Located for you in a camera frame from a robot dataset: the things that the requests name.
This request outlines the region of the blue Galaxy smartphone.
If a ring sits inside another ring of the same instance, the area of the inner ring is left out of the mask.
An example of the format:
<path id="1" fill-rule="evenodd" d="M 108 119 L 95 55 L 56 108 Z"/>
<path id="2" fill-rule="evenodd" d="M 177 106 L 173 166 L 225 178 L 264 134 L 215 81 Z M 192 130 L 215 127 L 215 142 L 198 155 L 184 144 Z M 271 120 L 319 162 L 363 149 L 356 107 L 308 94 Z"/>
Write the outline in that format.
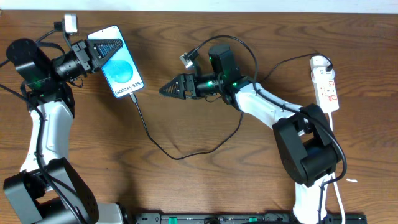
<path id="1" fill-rule="evenodd" d="M 144 88 L 144 82 L 118 26 L 90 33 L 88 39 L 121 39 L 123 46 L 106 62 L 102 72 L 116 98 Z"/>

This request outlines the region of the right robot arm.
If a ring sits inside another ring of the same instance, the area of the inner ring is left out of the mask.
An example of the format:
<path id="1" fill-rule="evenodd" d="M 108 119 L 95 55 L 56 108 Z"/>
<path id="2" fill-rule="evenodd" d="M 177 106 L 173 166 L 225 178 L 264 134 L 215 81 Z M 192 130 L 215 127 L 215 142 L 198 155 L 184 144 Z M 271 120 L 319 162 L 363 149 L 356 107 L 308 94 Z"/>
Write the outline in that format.
<path id="1" fill-rule="evenodd" d="M 211 47 L 208 56 L 213 71 L 203 74 L 197 50 L 181 55 L 194 72 L 177 75 L 159 93 L 183 100 L 219 94 L 227 105 L 270 127 L 283 167 L 295 182 L 294 216 L 300 223 L 321 223 L 326 218 L 326 189 L 337 181 L 337 163 L 345 161 L 322 109 L 291 104 L 242 75 L 228 44 Z"/>

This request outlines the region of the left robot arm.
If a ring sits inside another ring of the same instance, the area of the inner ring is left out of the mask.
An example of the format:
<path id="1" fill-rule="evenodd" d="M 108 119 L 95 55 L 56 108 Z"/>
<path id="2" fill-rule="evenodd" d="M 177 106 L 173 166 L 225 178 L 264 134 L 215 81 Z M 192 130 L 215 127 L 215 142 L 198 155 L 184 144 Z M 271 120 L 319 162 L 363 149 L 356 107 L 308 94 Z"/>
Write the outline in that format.
<path id="1" fill-rule="evenodd" d="M 18 174 L 3 189 L 22 223 L 129 223 L 118 203 L 99 203 L 68 160 L 75 117 L 74 80 L 99 70 L 121 47 L 120 39 L 81 40 L 49 59 L 45 44 L 14 41 L 7 58 L 23 77 L 18 97 L 33 121 L 30 147 Z"/>

